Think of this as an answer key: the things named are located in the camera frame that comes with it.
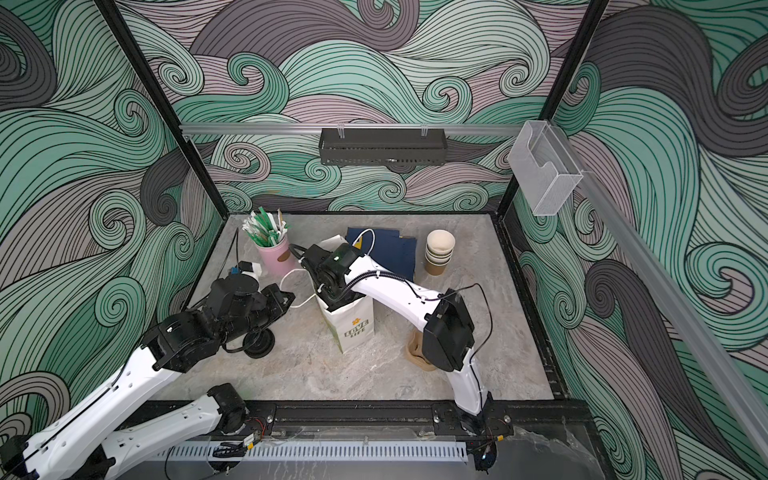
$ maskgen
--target wavy patterned wallpaper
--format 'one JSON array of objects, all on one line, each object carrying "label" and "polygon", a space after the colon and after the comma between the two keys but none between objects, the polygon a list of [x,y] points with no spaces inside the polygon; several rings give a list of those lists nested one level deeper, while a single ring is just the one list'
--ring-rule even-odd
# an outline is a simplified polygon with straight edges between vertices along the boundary
[{"label": "wavy patterned wallpaper", "polygon": [[92,0],[0,6],[0,443],[178,311],[221,217]]},{"label": "wavy patterned wallpaper", "polygon": [[[768,399],[768,2],[609,14],[555,120]],[[533,218],[518,194],[515,209],[541,318],[617,476],[768,478],[590,201],[576,190]]]},{"label": "wavy patterned wallpaper", "polygon": [[[642,3],[625,0],[622,8]],[[587,0],[118,0],[183,122],[520,124]],[[494,210],[514,139],[440,167],[326,167],[316,136],[197,142],[231,210]]]}]

